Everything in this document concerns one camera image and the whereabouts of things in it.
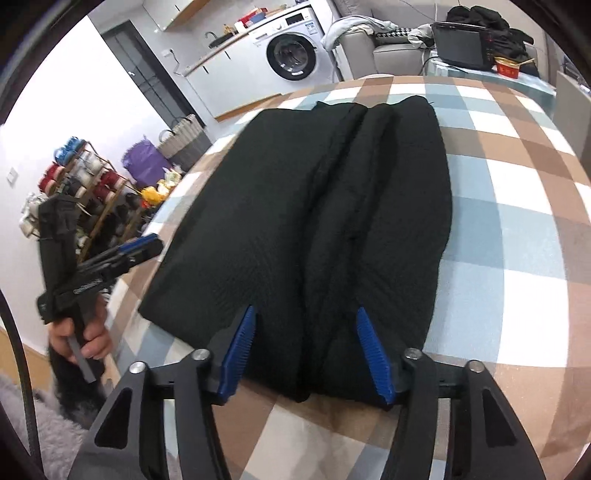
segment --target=laptop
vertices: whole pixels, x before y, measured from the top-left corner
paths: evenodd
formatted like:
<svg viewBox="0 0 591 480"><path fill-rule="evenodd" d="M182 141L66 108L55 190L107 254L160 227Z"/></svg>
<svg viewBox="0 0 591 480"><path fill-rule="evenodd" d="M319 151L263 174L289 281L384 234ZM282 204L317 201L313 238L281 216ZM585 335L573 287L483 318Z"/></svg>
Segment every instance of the laptop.
<svg viewBox="0 0 591 480"><path fill-rule="evenodd" d="M490 70L495 59L490 51L491 34L485 27L452 22L431 25L437 55L456 67Z"/></svg>

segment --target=purple bag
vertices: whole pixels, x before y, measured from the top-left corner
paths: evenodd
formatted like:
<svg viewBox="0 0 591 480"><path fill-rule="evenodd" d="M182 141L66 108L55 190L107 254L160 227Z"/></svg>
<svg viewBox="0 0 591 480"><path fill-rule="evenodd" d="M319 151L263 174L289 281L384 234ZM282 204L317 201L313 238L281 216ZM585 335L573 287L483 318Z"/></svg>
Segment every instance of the purple bag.
<svg viewBox="0 0 591 480"><path fill-rule="evenodd" d="M154 144L144 137L131 147L121 161L139 187L155 187L164 178L164 168L172 168Z"/></svg>

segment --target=metal screw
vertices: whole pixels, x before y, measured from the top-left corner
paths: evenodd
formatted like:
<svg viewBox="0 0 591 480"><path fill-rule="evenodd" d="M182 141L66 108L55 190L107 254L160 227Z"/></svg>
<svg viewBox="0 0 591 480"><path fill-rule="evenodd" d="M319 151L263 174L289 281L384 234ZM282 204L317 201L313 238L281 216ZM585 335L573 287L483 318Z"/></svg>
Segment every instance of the metal screw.
<svg viewBox="0 0 591 480"><path fill-rule="evenodd" d="M423 356L423 352L418 348L407 348L404 351L404 356L410 360L418 360Z"/></svg>
<svg viewBox="0 0 591 480"><path fill-rule="evenodd" d="M484 364L478 360L470 360L468 368L476 374L481 374L484 371Z"/></svg>
<svg viewBox="0 0 591 480"><path fill-rule="evenodd" d="M146 364L143 362L134 362L129 366L129 371L133 374L139 374L146 370Z"/></svg>
<svg viewBox="0 0 591 480"><path fill-rule="evenodd" d="M199 350L195 350L191 356L193 357L193 360L201 361L207 360L209 358L209 355L209 350L207 350L206 348L200 348Z"/></svg>

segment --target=houndstooth pillow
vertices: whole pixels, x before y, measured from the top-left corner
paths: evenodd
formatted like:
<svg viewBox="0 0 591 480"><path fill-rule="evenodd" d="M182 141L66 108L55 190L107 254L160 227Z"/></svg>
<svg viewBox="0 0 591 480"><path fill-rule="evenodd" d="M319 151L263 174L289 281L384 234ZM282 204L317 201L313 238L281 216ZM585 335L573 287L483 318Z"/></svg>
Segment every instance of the houndstooth pillow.
<svg viewBox="0 0 591 480"><path fill-rule="evenodd" d="M397 30L392 30L391 32L387 33L376 33L375 34L375 42L377 45L389 45L389 44L396 44L396 43L409 43L408 42L408 34L412 29L410 28L399 28Z"/></svg>

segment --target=blue gripper pad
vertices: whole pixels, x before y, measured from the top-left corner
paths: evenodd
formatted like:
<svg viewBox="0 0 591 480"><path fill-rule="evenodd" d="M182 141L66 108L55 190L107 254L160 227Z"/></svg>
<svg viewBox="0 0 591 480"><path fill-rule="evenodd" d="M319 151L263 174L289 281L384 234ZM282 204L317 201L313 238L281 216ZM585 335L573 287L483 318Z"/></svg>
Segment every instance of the blue gripper pad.
<svg viewBox="0 0 591 480"><path fill-rule="evenodd" d="M256 310L249 306L222 361L217 394L224 403L236 393L238 382L242 378L251 351L255 326Z"/></svg>
<svg viewBox="0 0 591 480"><path fill-rule="evenodd" d="M365 354L365 361L368 363L375 389L378 395L390 405L395 398L390 360L363 307L357 310L357 335L359 335L361 348Z"/></svg>

